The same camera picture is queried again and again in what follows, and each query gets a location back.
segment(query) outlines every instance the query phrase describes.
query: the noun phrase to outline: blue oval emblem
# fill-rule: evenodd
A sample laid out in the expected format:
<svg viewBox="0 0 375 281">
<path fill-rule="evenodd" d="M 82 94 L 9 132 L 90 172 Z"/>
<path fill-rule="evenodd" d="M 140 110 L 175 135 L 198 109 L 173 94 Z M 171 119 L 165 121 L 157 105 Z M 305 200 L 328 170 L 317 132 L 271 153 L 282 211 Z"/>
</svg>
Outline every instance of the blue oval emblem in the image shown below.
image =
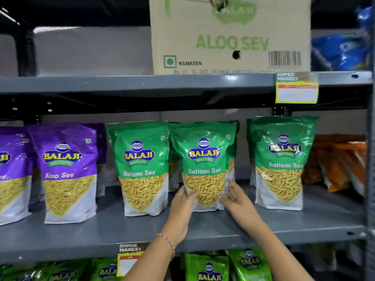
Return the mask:
<svg viewBox="0 0 375 281">
<path fill-rule="evenodd" d="M 59 142 L 56 145 L 56 150 L 61 152 L 61 153 L 65 153 L 65 152 L 69 151 L 69 149 L 70 149 L 70 146 L 65 141 Z"/>
<path fill-rule="evenodd" d="M 281 145 L 286 145 L 289 143 L 289 136 L 288 134 L 280 134 L 278 137 L 278 141 Z"/>
<path fill-rule="evenodd" d="M 206 263 L 206 272 L 207 273 L 212 273 L 213 272 L 213 265 L 211 262 Z"/>
<path fill-rule="evenodd" d="M 134 140 L 134 141 L 131 143 L 130 147 L 132 148 L 132 150 L 133 150 L 134 152 L 140 152 L 140 151 L 143 150 L 143 143 L 142 143 L 142 141 L 140 141 L 140 140 Z"/>
<path fill-rule="evenodd" d="M 202 150 L 208 149 L 210 146 L 210 140 L 207 138 L 200 138 L 198 140 L 198 147 L 201 148 Z"/>
</svg>

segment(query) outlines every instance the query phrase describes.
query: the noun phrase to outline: pink beaded bracelet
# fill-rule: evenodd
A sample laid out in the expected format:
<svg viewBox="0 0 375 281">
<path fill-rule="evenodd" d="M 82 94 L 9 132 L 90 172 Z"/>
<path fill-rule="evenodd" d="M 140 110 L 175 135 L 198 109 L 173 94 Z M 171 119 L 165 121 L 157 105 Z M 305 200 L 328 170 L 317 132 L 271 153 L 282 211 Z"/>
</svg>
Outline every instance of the pink beaded bracelet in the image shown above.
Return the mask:
<svg viewBox="0 0 375 281">
<path fill-rule="evenodd" d="M 173 254 L 172 254 L 172 257 L 171 257 L 171 260 L 174 258 L 174 254 L 176 253 L 175 252 L 175 248 L 174 248 L 174 245 L 172 244 L 172 242 L 164 235 L 162 234 L 156 234 L 157 236 L 161 236 L 163 239 L 165 239 L 167 242 L 169 242 L 169 245 L 171 246 L 172 250 L 173 250 Z"/>
</svg>

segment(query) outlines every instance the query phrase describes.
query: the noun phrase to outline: shelf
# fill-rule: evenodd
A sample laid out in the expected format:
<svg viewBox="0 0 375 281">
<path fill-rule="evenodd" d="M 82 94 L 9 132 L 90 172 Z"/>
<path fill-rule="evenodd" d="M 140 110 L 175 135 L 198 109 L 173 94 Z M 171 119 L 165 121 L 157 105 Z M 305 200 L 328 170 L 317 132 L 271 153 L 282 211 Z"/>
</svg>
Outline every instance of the shelf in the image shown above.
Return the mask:
<svg viewBox="0 0 375 281">
<path fill-rule="evenodd" d="M 370 71 L 318 72 L 322 86 L 369 85 Z M 274 73 L 103 77 L 0 77 L 1 93 L 227 89 L 275 86 Z"/>
<path fill-rule="evenodd" d="M 255 189 L 246 187 L 254 201 Z M 303 211 L 267 210 L 263 220 L 285 244 L 364 239 L 363 208 L 339 194 L 306 187 Z M 159 216 L 125 217 L 119 187 L 108 187 L 95 217 L 79 224 L 45 225 L 44 211 L 0 227 L 0 263 L 114 256 L 121 242 L 149 242 L 162 229 L 168 210 Z M 254 242 L 226 210 L 193 213 L 180 252 L 243 248 Z"/>
</svg>

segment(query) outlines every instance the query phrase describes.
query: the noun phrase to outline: price tag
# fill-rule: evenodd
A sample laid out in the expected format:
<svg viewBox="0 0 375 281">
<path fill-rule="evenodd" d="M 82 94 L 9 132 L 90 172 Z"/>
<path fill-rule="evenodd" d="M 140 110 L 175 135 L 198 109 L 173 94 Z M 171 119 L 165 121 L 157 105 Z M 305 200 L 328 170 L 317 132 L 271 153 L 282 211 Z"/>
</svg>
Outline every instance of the price tag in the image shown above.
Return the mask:
<svg viewBox="0 0 375 281">
<path fill-rule="evenodd" d="M 116 277 L 124 277 L 138 258 L 143 254 L 149 244 L 119 244 L 119 253 L 117 255 L 117 273 Z"/>
<path fill-rule="evenodd" d="M 314 72 L 276 73 L 276 103 L 318 101 L 319 84 Z"/>
</svg>

